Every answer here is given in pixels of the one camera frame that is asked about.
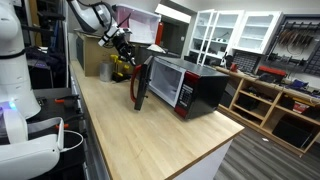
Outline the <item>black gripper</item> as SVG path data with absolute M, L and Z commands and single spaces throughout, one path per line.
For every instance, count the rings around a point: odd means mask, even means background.
M 133 56 L 133 46 L 126 40 L 126 35 L 118 31 L 112 38 L 112 43 L 118 51 L 121 61 L 130 62 L 136 66 L 135 57 Z

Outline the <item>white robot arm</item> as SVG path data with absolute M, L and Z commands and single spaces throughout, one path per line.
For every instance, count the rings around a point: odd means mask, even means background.
M 103 47 L 115 47 L 120 59 L 135 66 L 135 48 L 126 40 L 131 32 L 121 25 L 129 19 L 127 16 L 122 22 L 116 21 L 116 14 L 111 5 L 106 2 L 82 4 L 79 0 L 66 0 L 83 31 L 95 33 L 103 29 L 98 44 Z

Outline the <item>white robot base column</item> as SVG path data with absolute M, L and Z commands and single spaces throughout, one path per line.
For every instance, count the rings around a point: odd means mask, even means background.
M 11 0 L 0 0 L 0 101 L 10 101 L 25 119 L 41 110 L 31 87 L 20 20 Z

